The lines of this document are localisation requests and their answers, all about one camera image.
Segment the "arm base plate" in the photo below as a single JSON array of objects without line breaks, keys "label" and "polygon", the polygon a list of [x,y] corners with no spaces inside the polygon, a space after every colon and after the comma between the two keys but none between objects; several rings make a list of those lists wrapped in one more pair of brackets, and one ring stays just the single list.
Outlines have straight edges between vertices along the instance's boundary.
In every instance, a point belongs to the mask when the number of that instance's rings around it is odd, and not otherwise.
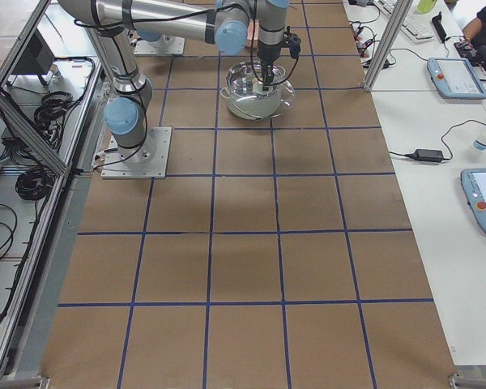
[{"label": "arm base plate", "polygon": [[162,36],[157,41],[139,40],[134,54],[139,57],[181,56],[185,48],[185,39],[175,36]]},{"label": "arm base plate", "polygon": [[116,151],[105,156],[105,167],[101,169],[103,179],[144,179],[166,177],[168,154],[172,138],[172,128],[151,127],[148,130],[145,144],[131,157],[133,151],[119,148],[113,135],[109,147]]}]

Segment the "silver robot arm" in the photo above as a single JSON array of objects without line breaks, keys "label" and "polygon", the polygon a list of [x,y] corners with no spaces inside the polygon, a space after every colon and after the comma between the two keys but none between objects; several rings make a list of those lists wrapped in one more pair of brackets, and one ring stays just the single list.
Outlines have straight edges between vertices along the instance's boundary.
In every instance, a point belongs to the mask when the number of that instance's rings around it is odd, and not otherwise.
[{"label": "silver robot arm", "polygon": [[151,82],[139,71],[123,27],[93,30],[91,36],[113,86],[113,97],[103,111],[105,124],[117,143],[120,159],[140,164],[150,159],[155,149],[147,123]]},{"label": "silver robot arm", "polygon": [[262,80],[272,83],[272,67],[282,49],[298,59],[301,41],[290,32],[287,1],[218,1],[202,8],[174,1],[62,1],[62,9],[75,24],[96,38],[103,66],[113,73],[113,86],[122,95],[146,88],[130,46],[129,30],[203,41],[221,53],[237,55],[245,47],[250,23],[258,30],[257,55]]}]

